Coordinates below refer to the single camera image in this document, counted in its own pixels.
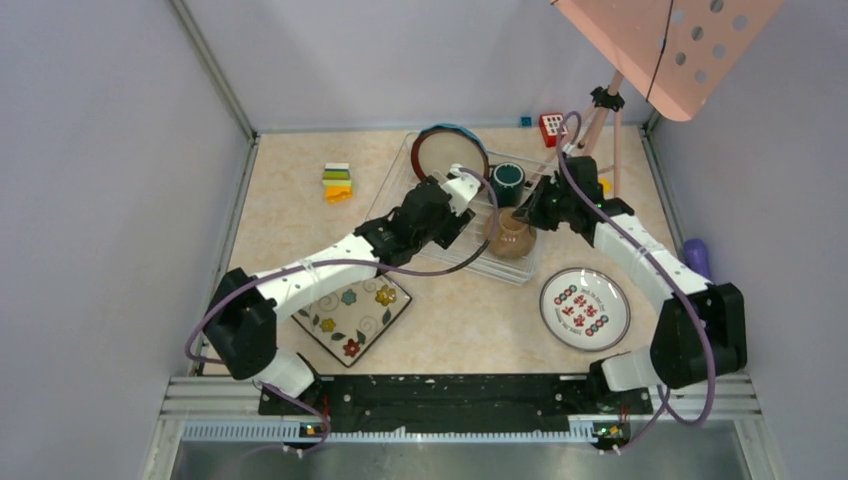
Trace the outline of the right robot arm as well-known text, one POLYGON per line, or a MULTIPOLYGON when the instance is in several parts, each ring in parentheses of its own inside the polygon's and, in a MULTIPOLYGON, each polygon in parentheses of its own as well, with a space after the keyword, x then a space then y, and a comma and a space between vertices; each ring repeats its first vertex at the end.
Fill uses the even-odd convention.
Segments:
POLYGON ((594 409, 614 411, 628 390, 655 384, 678 389, 746 367, 740 289, 716 285, 684 265, 625 201, 605 198, 592 157, 562 156, 512 216, 545 231, 567 225, 624 268, 659 316, 648 346, 591 364, 586 397, 594 409))

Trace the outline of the stacked colourful toy bricks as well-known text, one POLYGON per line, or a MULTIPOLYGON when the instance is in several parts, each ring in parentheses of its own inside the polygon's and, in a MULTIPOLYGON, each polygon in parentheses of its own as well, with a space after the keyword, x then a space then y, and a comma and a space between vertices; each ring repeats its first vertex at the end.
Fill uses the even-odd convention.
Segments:
POLYGON ((322 174, 324 199, 328 204, 353 197, 353 181, 349 163, 326 163, 322 174))

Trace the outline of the brown speckled bowl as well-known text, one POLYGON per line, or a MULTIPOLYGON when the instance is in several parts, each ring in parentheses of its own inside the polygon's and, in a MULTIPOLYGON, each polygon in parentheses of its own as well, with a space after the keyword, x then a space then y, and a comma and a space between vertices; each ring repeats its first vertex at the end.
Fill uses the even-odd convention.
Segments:
POLYGON ((497 258, 518 260, 536 245, 536 229, 513 217, 515 207, 505 207, 486 219, 481 238, 488 240, 487 251, 497 258))

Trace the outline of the red white toy block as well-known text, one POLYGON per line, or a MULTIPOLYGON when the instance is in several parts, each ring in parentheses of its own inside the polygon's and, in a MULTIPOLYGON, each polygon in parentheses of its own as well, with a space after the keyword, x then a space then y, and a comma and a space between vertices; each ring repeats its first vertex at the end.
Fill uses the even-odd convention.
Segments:
POLYGON ((569 131, 563 126, 564 117, 562 112, 543 113, 539 116, 537 124, 547 148, 554 148, 560 136, 567 137, 569 131))

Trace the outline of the white wire dish rack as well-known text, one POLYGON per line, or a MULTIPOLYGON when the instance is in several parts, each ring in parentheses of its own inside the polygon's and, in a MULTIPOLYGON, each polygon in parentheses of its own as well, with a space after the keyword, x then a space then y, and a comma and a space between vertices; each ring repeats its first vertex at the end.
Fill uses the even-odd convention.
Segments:
MULTIPOLYGON (((391 166, 387 169, 386 176, 380 185, 376 197, 366 214, 368 220, 388 214, 392 208, 400 205, 407 192, 419 183, 419 179, 415 175, 411 163, 412 145, 417 136, 418 133, 416 131, 409 131, 404 136, 391 166)), ((542 167, 540 161, 495 151, 489 153, 489 160, 495 164, 514 162, 521 166, 527 173, 534 173, 542 167)), ((470 203, 470 209, 475 212, 474 219, 472 219, 449 248, 443 249, 431 242, 416 257, 418 259, 429 258, 452 266, 471 256, 484 240, 484 234, 486 233, 485 222, 492 213, 492 205, 488 200, 487 194, 481 192, 476 195, 470 203)), ((549 235, 548 232, 538 230, 533 249, 518 259, 500 258, 491 251, 486 251, 467 266, 466 269, 507 283, 522 285, 535 276, 545 250, 545 242, 549 235)))

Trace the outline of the pink perforated board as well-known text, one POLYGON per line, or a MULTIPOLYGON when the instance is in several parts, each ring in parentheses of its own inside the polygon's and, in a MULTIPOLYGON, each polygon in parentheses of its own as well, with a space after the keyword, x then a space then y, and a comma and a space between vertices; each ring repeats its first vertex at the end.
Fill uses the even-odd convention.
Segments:
POLYGON ((692 120, 780 0, 575 0, 552 7, 664 118, 692 120))

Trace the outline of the purple handled tool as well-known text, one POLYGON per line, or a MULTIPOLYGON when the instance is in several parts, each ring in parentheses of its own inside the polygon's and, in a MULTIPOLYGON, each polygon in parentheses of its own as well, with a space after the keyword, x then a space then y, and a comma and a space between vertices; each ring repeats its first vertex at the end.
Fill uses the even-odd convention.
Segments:
POLYGON ((705 242, 699 238, 691 238, 683 243, 683 256, 687 267, 708 281, 713 281, 709 264, 709 251, 705 242))

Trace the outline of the dark green mug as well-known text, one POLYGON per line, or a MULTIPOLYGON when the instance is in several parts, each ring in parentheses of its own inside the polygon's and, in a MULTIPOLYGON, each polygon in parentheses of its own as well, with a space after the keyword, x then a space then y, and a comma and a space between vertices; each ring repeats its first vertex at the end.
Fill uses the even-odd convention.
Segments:
POLYGON ((498 206, 517 207, 521 203, 526 182, 524 169, 514 162, 503 162, 494 166, 490 183, 494 189, 498 206))

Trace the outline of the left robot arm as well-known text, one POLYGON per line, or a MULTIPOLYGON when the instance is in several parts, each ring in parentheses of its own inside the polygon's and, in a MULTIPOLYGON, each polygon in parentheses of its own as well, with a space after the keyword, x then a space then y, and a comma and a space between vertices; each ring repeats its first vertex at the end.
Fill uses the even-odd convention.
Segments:
POLYGON ((432 176, 407 192, 389 214, 362 223, 329 247, 264 274, 227 272, 192 339, 204 335, 214 363, 238 381, 268 384, 297 413, 319 404, 316 375, 298 354, 277 345, 277 323, 352 283, 407 264, 431 242, 448 248, 474 218, 471 200, 487 187, 480 174, 455 164, 448 180, 432 176))

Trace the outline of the teal polka dot plate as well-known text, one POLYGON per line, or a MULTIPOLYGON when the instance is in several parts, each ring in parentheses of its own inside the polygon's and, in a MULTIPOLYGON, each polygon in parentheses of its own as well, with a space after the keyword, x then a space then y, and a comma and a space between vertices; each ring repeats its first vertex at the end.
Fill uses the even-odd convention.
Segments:
POLYGON ((486 152, 485 147, 484 147, 482 141, 480 140, 480 138, 476 134, 474 134, 471 130, 469 130, 469 129, 461 126, 461 125, 458 125, 458 124, 455 124, 455 123, 447 123, 447 122, 437 123, 437 124, 434 124, 434 125, 432 125, 428 128, 421 130, 418 134, 418 137, 415 140, 415 144, 420 145, 424 142, 424 139, 427 136, 434 134, 434 133, 442 132, 442 131, 452 132, 452 133, 464 136, 465 138, 469 139, 483 153, 486 152))

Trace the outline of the square floral glass plate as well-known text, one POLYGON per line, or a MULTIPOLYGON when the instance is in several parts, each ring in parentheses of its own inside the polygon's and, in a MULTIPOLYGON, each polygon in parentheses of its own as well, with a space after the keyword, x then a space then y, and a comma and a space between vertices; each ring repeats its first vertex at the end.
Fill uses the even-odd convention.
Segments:
POLYGON ((297 310, 292 319, 341 365, 350 368, 411 305, 387 276, 337 289, 297 310))

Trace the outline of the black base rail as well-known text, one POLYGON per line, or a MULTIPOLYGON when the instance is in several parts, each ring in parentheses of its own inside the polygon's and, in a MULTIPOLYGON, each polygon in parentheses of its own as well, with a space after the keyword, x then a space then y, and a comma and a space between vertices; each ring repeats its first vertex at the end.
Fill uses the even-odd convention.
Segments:
POLYGON ((560 432, 573 415, 618 413, 615 401, 586 387, 559 374, 339 375, 317 380, 300 406, 262 386, 258 411, 288 416, 311 407, 334 433, 560 432))

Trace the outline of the red rimmed beige plate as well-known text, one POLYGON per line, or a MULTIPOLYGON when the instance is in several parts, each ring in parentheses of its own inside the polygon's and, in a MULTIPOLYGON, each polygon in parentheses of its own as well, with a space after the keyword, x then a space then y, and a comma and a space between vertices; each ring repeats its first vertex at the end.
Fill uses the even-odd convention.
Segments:
POLYGON ((454 164, 473 170, 484 178, 490 176, 487 152, 483 153, 464 136, 442 131, 427 136, 420 145, 415 144, 415 140, 411 147, 410 164, 419 180, 436 171, 447 175, 454 164))

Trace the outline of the white round patterned plate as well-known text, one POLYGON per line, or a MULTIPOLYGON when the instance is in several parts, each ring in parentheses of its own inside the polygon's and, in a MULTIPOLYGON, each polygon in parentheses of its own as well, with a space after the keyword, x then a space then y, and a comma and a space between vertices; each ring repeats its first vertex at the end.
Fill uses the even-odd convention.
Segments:
POLYGON ((631 323, 631 307, 623 289, 590 268, 569 268, 549 277, 540 292, 539 310, 555 338, 584 352, 616 346, 631 323))

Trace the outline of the yellow toy frame brick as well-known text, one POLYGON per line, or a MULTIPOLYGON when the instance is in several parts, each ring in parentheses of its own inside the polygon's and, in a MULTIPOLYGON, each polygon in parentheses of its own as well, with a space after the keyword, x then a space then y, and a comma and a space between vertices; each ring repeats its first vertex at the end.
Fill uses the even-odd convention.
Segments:
POLYGON ((598 179, 598 182, 601 185, 603 195, 605 197, 609 197, 613 191, 613 187, 610 181, 607 178, 600 177, 598 179))

